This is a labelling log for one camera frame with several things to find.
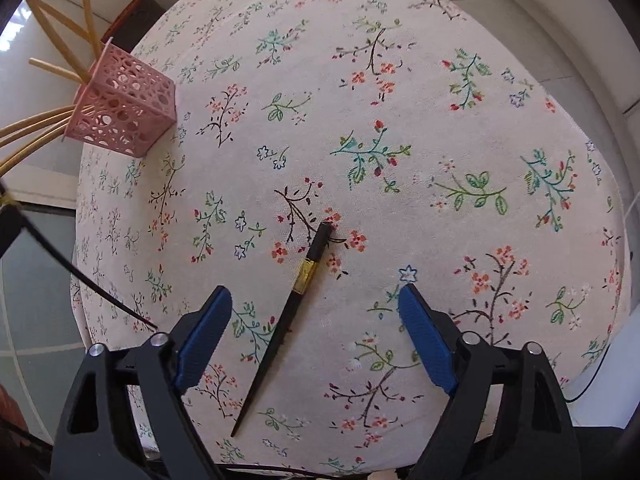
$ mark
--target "floral tablecloth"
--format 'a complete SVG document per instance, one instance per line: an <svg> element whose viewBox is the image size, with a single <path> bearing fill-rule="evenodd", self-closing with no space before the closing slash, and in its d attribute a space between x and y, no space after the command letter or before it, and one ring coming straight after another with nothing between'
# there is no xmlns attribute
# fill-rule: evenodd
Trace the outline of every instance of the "floral tablecloth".
<svg viewBox="0 0 640 480"><path fill-rule="evenodd" d="M162 330L230 289L231 323L184 397L214 460L414 463L447 396L399 320L405 283L492 344L539 341L563 385L628 316L609 168L448 0L181 0L134 54L174 79L178 123L142 159L85 147L76 258ZM322 220L335 231L321 269L230 438ZM72 294L88 345L149 337L84 286ZM496 405L494 392L482 434Z"/></svg>

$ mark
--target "blue gripper pad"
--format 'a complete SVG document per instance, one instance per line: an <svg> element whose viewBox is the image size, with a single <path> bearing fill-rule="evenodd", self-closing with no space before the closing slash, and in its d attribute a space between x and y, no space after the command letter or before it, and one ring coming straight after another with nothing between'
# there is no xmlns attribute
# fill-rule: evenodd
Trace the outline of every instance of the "blue gripper pad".
<svg viewBox="0 0 640 480"><path fill-rule="evenodd" d="M191 330L178 355L174 387L181 395L197 386L231 318L231 293L226 288L209 298L209 306Z"/></svg>
<svg viewBox="0 0 640 480"><path fill-rule="evenodd" d="M398 295L398 312L431 382L449 395L455 393L458 380L453 372L453 354L429 314L407 286Z"/></svg>

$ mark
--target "silver bolt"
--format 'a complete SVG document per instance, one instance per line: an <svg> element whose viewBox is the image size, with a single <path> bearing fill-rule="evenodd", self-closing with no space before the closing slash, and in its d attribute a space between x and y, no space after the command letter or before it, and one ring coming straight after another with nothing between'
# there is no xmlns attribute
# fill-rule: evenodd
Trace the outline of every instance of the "silver bolt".
<svg viewBox="0 0 640 480"><path fill-rule="evenodd" d="M533 355L540 355L542 354L542 346L535 341L532 341L531 343L527 343L527 351Z"/></svg>
<svg viewBox="0 0 640 480"><path fill-rule="evenodd" d="M462 341L468 345L477 345L480 342L480 336L475 332L465 332L462 335Z"/></svg>
<svg viewBox="0 0 640 480"><path fill-rule="evenodd" d="M169 336L164 332L158 332L151 338L151 346L162 346L169 341Z"/></svg>
<svg viewBox="0 0 640 480"><path fill-rule="evenodd" d="M104 352L104 345L102 343L96 343L91 348L89 348L89 355L92 357L98 357L102 352Z"/></svg>

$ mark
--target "perforated pink container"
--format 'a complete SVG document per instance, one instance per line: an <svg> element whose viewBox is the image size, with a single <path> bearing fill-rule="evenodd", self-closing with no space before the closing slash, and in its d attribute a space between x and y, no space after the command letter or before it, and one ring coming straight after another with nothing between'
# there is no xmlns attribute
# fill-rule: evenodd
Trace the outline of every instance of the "perforated pink container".
<svg viewBox="0 0 640 480"><path fill-rule="evenodd" d="M136 157L175 123L174 82L111 40L74 103L66 136Z"/></svg>

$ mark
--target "wooden stick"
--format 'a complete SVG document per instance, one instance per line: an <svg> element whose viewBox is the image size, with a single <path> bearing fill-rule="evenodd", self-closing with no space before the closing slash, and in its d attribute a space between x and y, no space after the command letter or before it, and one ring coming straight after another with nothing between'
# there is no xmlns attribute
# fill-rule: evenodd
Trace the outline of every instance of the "wooden stick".
<svg viewBox="0 0 640 480"><path fill-rule="evenodd" d="M47 126L51 126L52 124L55 124L55 126L60 126L60 124L63 121L68 122L69 118L71 117L71 115L73 114L73 110L70 110L68 112L64 112L58 115L55 115L53 117L50 117L48 119L44 119L43 121L40 121L38 123L32 124L31 126L28 126L27 128L20 130L19 132L11 135L11 136L7 136L4 139L0 140L0 148L2 148L3 146L6 146L8 144L10 144L11 142L14 142L14 140L18 140L23 138L24 136L27 136L29 134L32 134L33 132L37 132L38 130L41 130Z"/></svg>
<svg viewBox="0 0 640 480"><path fill-rule="evenodd" d="M34 57L29 58L29 64L31 66L37 66L47 72L51 72L52 74L59 75L65 79L69 79L76 83L82 84L82 79L75 72L71 72L71 70L67 70L66 68L62 68L57 65L53 65L51 63L47 63L46 61L42 61L41 59L35 59Z"/></svg>
<svg viewBox="0 0 640 480"><path fill-rule="evenodd" d="M20 130L22 128L25 128L27 126L31 126L32 124L35 124L37 122L43 121L44 119L49 119L50 117L53 117L54 115L57 114L61 114L62 112L69 112L69 111L73 111L76 108L75 105L69 105L69 106L63 106L60 108L54 108L53 110L49 110L48 112L43 112L41 114L37 114L31 117L27 117L25 119L22 119L21 121L17 121L17 123L13 123L13 124L9 124L8 126L5 126L4 128L0 128L0 139L2 139L3 137L6 137L7 135L10 135L14 132L16 132L17 130Z"/></svg>
<svg viewBox="0 0 640 480"><path fill-rule="evenodd" d="M42 30L44 30L45 34L51 40L51 43L53 43L53 46L55 46L58 52L62 54L62 57L65 58L66 62L71 65L71 68L73 68L74 71L80 76L80 79L82 79L82 81L86 84L91 81L91 75L89 74L89 72L84 68L82 63L80 63L80 60L76 57L76 55L71 52L71 49L66 46L66 43L62 40L62 38L60 38L58 33L54 30L53 26L49 23L47 17L38 6L39 0L25 1L30 7L31 12L33 13L37 22L40 24L40 27L42 27Z"/></svg>
<svg viewBox="0 0 640 480"><path fill-rule="evenodd" d="M10 155L3 160L2 163L0 163L0 177L4 176L7 171L16 166L19 162L23 161L31 155L31 153L65 133L67 123L68 120L65 120L64 124L56 124L56 126L49 128L43 134L36 137L32 142L25 145L22 149L14 152L13 155Z"/></svg>
<svg viewBox="0 0 640 480"><path fill-rule="evenodd" d="M72 20L66 14L62 14L62 12L57 10L55 7L50 6L47 2L44 2L43 0L37 1L40 8L44 10L49 16L58 20L65 27L69 28L73 33L80 36L83 40L89 41L89 33L80 25L78 25L74 20Z"/></svg>
<svg viewBox="0 0 640 480"><path fill-rule="evenodd" d="M89 43L94 50L95 60L98 61L100 53L102 52L102 45L98 39L98 35L95 33L94 13L91 10L91 0L82 0L82 8L84 9L84 22L86 24L86 30L89 33Z"/></svg>

